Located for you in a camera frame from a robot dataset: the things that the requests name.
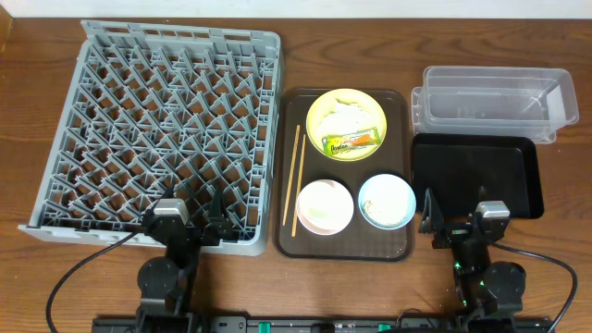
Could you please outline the wooden chopstick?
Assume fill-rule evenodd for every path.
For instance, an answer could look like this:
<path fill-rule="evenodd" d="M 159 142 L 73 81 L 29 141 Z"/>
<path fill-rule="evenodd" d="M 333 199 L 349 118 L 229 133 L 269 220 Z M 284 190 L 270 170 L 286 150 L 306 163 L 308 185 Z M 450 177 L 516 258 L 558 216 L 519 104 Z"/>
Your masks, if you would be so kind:
<path fill-rule="evenodd" d="M 305 149 L 306 149 L 306 134 L 302 137 L 302 150 L 300 154 L 299 160 L 299 169 L 298 169 L 298 179 L 297 179 L 297 186 L 296 186 L 296 199 L 294 205 L 294 213 L 293 213 L 293 220 L 292 220 L 292 228 L 291 228 L 291 237 L 294 238 L 297 232 L 298 226 L 298 213 L 297 213 L 297 202 L 298 197 L 300 196 L 301 188 L 302 188 L 302 173 L 303 173 L 303 164 L 304 164 L 304 157 L 305 157 Z"/>
<path fill-rule="evenodd" d="M 296 154 L 298 152 L 298 145 L 299 145 L 300 130 L 301 130 L 301 126 L 297 125 L 296 130 L 295 130 L 294 144 L 292 147 L 291 159 L 290 159 L 290 172 L 289 172 L 289 178 L 288 178 L 288 188 L 286 190 L 286 200 L 285 200 L 284 210 L 283 210 L 282 227 L 286 226 L 287 217 L 288 217 L 288 211 L 289 211 L 289 206 L 290 206 L 290 197 L 291 197 L 291 188 L 292 188 L 294 168 L 295 168 L 295 159 L 296 159 Z"/>

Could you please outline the clear plastic bin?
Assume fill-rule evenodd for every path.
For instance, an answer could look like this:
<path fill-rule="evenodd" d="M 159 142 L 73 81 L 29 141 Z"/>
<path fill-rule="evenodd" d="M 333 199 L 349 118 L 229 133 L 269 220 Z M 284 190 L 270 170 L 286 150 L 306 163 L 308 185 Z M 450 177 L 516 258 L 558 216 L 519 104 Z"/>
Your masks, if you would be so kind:
<path fill-rule="evenodd" d="M 433 66 L 411 93 L 413 133 L 526 137 L 555 142 L 579 121 L 562 68 Z"/>

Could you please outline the rice food waste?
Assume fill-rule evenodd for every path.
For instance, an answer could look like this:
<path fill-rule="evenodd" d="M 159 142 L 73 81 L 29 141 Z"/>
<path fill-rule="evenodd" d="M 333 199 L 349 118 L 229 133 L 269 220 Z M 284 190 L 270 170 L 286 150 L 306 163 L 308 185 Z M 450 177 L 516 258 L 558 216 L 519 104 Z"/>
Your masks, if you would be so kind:
<path fill-rule="evenodd" d="M 366 200 L 363 210 L 369 220 L 381 228 L 397 228 L 406 217 L 406 205 L 403 202 L 386 199 Z"/>

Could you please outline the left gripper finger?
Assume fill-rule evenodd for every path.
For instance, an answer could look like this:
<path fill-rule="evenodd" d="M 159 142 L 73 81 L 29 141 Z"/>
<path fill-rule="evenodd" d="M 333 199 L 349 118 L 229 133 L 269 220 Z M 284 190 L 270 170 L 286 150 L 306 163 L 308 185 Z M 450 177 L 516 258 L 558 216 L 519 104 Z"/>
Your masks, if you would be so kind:
<path fill-rule="evenodd" d="M 227 220 L 227 213 L 223 199 L 223 190 L 217 188 L 207 213 L 208 224 L 221 224 Z"/>
<path fill-rule="evenodd" d="M 152 206 L 152 212 L 156 213 L 157 211 L 167 210 L 169 208 L 170 202 L 173 198 L 174 198 L 174 186 L 171 185 L 170 187 L 168 187 L 165 190 L 165 192 L 160 196 L 160 198 L 156 200 L 156 202 Z"/>

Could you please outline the yellow plate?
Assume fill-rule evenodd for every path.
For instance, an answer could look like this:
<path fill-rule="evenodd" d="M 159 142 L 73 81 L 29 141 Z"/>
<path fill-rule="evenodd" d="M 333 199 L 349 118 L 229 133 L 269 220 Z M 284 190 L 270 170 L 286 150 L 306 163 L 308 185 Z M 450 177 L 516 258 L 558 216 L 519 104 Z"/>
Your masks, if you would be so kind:
<path fill-rule="evenodd" d="M 321 119 L 332 111 L 336 99 L 346 103 L 356 103 L 372 115 L 374 120 L 373 124 L 362 130 L 377 128 L 381 139 L 379 145 L 367 146 L 362 149 L 353 150 L 345 154 L 338 154 L 336 156 L 325 155 L 322 143 L 324 137 L 319 136 L 316 133 L 316 129 Z M 336 89 L 322 93 L 314 100 L 306 116 L 306 132 L 308 138 L 313 143 L 313 146 L 324 156 L 340 162 L 358 161 L 376 152 L 386 139 L 387 127 L 388 123 L 386 114 L 377 99 L 366 92 L 354 89 Z"/>

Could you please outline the pink white bowl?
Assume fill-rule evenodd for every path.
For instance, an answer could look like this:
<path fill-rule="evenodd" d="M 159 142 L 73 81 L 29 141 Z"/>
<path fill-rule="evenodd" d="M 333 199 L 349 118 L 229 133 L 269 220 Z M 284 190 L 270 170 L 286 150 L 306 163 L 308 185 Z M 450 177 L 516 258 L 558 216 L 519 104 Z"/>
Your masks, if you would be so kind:
<path fill-rule="evenodd" d="M 332 179 L 307 184 L 296 200 L 299 222 L 319 236 L 340 233 L 351 223 L 353 213 L 352 195 L 344 185 Z"/>

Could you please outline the grey dishwasher rack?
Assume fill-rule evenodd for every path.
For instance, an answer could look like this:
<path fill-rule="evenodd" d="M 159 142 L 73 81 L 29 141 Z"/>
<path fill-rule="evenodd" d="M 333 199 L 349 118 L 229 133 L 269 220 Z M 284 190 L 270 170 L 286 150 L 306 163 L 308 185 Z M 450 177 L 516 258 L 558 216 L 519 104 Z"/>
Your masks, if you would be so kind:
<path fill-rule="evenodd" d="M 87 38 L 29 223 L 41 241 L 152 247 L 142 214 L 167 190 L 204 226 L 217 191 L 230 234 L 267 244 L 283 91 L 272 31 L 85 20 Z"/>

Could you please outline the green snack wrapper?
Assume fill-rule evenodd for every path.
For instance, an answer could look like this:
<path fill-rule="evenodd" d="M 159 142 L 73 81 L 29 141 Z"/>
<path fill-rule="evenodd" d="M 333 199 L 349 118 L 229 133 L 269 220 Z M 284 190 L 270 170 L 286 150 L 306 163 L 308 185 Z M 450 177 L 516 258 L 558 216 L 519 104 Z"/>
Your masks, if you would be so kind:
<path fill-rule="evenodd" d="M 322 139 L 324 153 L 327 156 L 345 154 L 367 146 L 381 143 L 377 128 L 364 129 L 349 134 L 331 135 Z"/>

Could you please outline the left wooden chopstick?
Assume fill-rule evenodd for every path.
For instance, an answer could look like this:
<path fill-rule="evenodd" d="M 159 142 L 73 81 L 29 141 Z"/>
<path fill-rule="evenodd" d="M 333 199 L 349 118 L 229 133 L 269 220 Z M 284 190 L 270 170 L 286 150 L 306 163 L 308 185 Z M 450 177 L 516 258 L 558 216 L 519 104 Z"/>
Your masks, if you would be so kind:
<path fill-rule="evenodd" d="M 290 172 L 289 172 L 289 178 L 288 178 L 288 188 L 286 190 L 286 200 L 285 200 L 284 210 L 283 210 L 282 227 L 286 226 L 287 217 L 288 217 L 288 211 L 289 211 L 289 206 L 290 206 L 290 197 L 291 197 L 291 188 L 292 188 L 294 168 L 295 168 L 295 159 L 296 159 L 296 154 L 298 152 L 298 145 L 299 145 L 300 130 L 301 130 L 301 126 L 297 125 L 296 130 L 295 130 L 294 144 L 292 147 L 291 159 L 290 159 Z"/>

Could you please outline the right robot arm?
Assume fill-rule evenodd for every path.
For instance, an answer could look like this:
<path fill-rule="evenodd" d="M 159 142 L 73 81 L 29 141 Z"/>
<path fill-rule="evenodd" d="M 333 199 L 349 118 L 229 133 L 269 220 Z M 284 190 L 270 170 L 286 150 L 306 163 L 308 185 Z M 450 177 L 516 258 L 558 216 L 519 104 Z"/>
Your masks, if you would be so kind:
<path fill-rule="evenodd" d="M 488 248 L 503 238 L 510 211 L 502 201 L 481 202 L 464 222 L 447 222 L 436 196 L 425 191 L 418 231 L 432 234 L 434 249 L 450 249 L 462 310 L 451 319 L 458 332 L 515 332 L 513 315 L 523 310 L 526 273 L 513 262 L 492 262 Z"/>

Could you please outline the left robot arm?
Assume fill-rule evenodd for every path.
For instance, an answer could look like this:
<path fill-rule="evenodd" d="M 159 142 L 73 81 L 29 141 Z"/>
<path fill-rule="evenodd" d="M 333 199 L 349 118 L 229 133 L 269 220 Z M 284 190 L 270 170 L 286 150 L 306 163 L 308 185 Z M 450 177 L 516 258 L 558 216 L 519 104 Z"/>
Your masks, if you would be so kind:
<path fill-rule="evenodd" d="M 168 189 L 142 215 L 146 236 L 166 252 L 144 263 L 138 273 L 141 291 L 133 332 L 208 332 L 209 320 L 191 308 L 193 284 L 203 247 L 217 246 L 233 235 L 223 191 L 216 189 L 203 228 L 193 227 L 185 202 Z"/>

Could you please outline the black tray bin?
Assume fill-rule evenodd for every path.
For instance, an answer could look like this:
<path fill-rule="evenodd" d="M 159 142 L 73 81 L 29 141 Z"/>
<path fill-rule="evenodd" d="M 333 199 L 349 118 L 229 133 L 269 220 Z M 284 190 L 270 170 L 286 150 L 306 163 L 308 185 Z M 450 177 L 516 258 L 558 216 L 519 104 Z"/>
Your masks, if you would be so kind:
<path fill-rule="evenodd" d="M 513 218 L 545 212 L 537 148 L 525 137 L 420 133 L 413 138 L 412 168 L 417 212 L 431 188 L 444 217 L 467 216 L 480 186 L 487 201 L 503 201 Z"/>

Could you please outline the brown serving tray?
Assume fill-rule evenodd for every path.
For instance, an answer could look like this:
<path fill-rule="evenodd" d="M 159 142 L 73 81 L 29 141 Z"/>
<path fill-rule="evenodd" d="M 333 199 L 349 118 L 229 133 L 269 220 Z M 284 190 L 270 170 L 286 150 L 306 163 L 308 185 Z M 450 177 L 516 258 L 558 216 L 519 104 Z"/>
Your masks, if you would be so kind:
<path fill-rule="evenodd" d="M 338 234 L 319 236 L 298 224 L 296 236 L 292 238 L 295 200 L 291 198 L 286 226 L 282 227 L 296 126 L 301 126 L 300 134 L 306 132 L 306 114 L 315 99 L 325 92 L 325 89 L 298 88 L 288 91 L 282 99 L 276 152 L 278 190 L 274 195 L 277 208 L 274 244 L 280 253 L 290 258 L 399 262 L 413 251 L 413 222 L 403 228 L 383 230 L 369 224 L 360 209 L 355 208 L 351 223 Z M 329 159 L 311 143 L 306 143 L 303 186 L 318 179 L 334 179 L 348 189 L 353 199 L 357 199 L 364 182 L 374 175 L 388 173 L 406 181 L 412 180 L 412 135 L 404 98 L 398 92 L 387 90 L 368 90 L 367 93 L 377 99 L 386 114 L 386 139 L 372 155 L 355 162 Z M 296 193 L 301 150 L 302 140 L 299 138 L 291 195 Z"/>

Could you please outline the white napkin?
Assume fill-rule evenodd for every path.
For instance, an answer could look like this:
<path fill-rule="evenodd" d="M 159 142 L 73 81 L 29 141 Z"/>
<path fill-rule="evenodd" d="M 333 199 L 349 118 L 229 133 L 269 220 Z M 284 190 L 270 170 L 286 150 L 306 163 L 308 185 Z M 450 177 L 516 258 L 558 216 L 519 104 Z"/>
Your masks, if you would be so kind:
<path fill-rule="evenodd" d="M 321 137 L 357 132 L 372 125 L 372 115 L 356 103 L 336 99 L 333 109 L 318 124 L 316 133 Z"/>

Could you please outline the light blue bowl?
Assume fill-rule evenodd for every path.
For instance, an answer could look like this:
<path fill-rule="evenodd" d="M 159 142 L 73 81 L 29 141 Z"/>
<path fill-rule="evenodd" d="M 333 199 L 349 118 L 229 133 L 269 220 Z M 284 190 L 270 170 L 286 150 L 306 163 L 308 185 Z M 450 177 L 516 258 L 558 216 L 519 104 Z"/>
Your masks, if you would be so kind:
<path fill-rule="evenodd" d="M 362 185 L 358 207 L 364 219 L 375 228 L 395 230 L 413 220 L 416 199 L 406 180 L 392 174 L 379 174 Z"/>

